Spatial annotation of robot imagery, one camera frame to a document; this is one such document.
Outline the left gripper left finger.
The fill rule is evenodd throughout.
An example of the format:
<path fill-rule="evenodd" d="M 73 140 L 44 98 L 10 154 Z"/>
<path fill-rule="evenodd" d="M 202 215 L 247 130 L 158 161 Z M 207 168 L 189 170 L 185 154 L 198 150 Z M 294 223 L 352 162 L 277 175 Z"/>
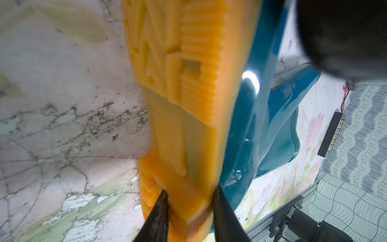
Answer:
<path fill-rule="evenodd" d="M 133 242 L 167 242 L 169 231 L 168 194 L 163 190 Z"/>

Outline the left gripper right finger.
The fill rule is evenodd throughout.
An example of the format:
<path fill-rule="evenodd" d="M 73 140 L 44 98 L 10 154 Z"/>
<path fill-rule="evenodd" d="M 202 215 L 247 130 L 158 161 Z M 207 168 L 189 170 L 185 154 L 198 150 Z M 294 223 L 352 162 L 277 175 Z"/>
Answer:
<path fill-rule="evenodd" d="M 216 242 L 250 242 L 222 188 L 213 196 L 213 226 Z"/>

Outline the green rubber boot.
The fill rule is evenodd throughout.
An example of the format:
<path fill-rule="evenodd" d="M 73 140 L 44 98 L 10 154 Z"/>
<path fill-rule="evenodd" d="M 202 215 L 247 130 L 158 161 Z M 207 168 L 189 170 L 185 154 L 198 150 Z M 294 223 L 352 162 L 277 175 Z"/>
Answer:
<path fill-rule="evenodd" d="M 129 57 L 151 147 L 139 159 L 148 218 L 168 194 L 168 242 L 201 242 L 220 186 L 233 211 L 252 181 L 299 150 L 298 105 L 311 64 L 275 75 L 287 1 L 123 1 Z"/>

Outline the grey microfibre cloth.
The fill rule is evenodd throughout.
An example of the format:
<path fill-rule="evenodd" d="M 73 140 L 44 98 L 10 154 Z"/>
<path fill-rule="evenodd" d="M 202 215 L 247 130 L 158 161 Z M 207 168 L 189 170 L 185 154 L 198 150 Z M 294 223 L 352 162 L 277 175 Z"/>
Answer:
<path fill-rule="evenodd" d="M 318 69 L 352 81 L 387 80 L 386 1 L 297 1 L 296 20 Z"/>

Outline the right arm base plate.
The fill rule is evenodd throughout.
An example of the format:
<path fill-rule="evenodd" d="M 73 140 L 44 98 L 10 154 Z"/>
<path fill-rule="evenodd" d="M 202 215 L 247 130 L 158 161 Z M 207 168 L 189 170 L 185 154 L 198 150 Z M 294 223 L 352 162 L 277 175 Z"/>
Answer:
<path fill-rule="evenodd" d="M 353 242 L 354 239 L 333 225 L 317 222 L 301 211 L 303 196 L 297 196 L 284 205 L 274 215 L 269 227 L 270 238 L 275 242 L 283 236 L 288 228 L 303 242 Z"/>

